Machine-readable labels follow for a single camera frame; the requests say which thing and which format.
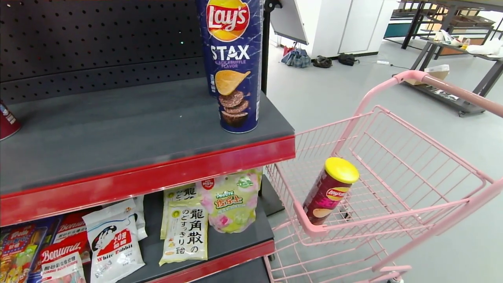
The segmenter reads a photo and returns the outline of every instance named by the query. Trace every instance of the red shelf edge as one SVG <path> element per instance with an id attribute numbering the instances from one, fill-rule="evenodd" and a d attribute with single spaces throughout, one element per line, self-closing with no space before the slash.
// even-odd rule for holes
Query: red shelf edge
<path id="1" fill-rule="evenodd" d="M 82 178 L 12 194 L 0 200 L 0 227 L 153 193 L 211 176 L 295 157 L 289 135 L 165 163 Z"/>
<path id="2" fill-rule="evenodd" d="M 149 281 L 149 283 L 185 283 L 224 271 L 233 266 L 274 253 L 274 240 L 269 240 L 232 254 Z"/>

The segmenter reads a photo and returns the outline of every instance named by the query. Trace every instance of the store shelf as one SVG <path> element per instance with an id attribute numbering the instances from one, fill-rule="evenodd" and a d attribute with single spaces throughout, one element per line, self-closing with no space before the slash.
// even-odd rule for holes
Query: store shelf
<path id="1" fill-rule="evenodd" d="M 269 283 L 269 276 L 262 258 L 257 258 L 247 263 L 235 266 L 228 270 L 211 275 L 195 281 L 195 283 L 223 283 L 223 282 L 239 282 L 239 283 Z"/>
<path id="2" fill-rule="evenodd" d="M 262 195 L 260 196 L 260 199 L 262 200 L 262 205 L 264 206 L 264 211 L 267 216 L 271 216 L 285 210 L 283 203 L 266 175 L 262 176 L 261 188 Z"/>
<path id="3" fill-rule="evenodd" d="M 252 259 L 261 260 L 260 257 L 274 252 L 274 234 L 267 221 L 262 202 L 259 201 L 256 209 L 257 219 L 243 232 L 224 234 L 212 227 L 208 229 L 208 261 L 187 260 L 159 266 L 163 247 L 163 241 L 159 239 L 162 192 L 146 195 L 144 206 L 148 237 L 140 241 L 140 250 L 145 266 L 120 280 L 119 283 L 185 283 Z"/>
<path id="4" fill-rule="evenodd" d="M 258 127 L 225 132 L 206 79 L 9 105 L 1 225 L 147 194 L 295 157 L 292 126 L 261 96 Z"/>

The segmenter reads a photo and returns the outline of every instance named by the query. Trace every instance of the red can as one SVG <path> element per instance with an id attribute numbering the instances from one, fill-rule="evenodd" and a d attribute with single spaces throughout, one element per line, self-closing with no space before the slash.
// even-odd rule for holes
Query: red can
<path id="1" fill-rule="evenodd" d="M 3 101 L 0 101 L 0 140 L 15 134 L 21 128 L 21 124 L 7 109 Z"/>
<path id="2" fill-rule="evenodd" d="M 358 178 L 358 170 L 349 161 L 337 157 L 327 159 L 304 201 L 309 221 L 314 225 L 323 224 Z"/>

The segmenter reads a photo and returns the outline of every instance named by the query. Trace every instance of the whiteboard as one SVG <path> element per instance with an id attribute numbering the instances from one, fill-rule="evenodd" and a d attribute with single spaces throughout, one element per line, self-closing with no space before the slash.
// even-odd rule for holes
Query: whiteboard
<path id="1" fill-rule="evenodd" d="M 276 6 L 271 12 L 271 25 L 274 33 L 307 45 L 304 24 L 300 18 L 296 0 L 281 0 L 282 8 Z"/>

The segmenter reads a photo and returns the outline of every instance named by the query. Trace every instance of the lay's chip can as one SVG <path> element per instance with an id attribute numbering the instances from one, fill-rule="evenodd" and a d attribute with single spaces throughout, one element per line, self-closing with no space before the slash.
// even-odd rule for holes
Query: lay's chip can
<path id="1" fill-rule="evenodd" d="M 261 0 L 197 0 L 210 94 L 232 133 L 257 127 L 261 83 Z"/>

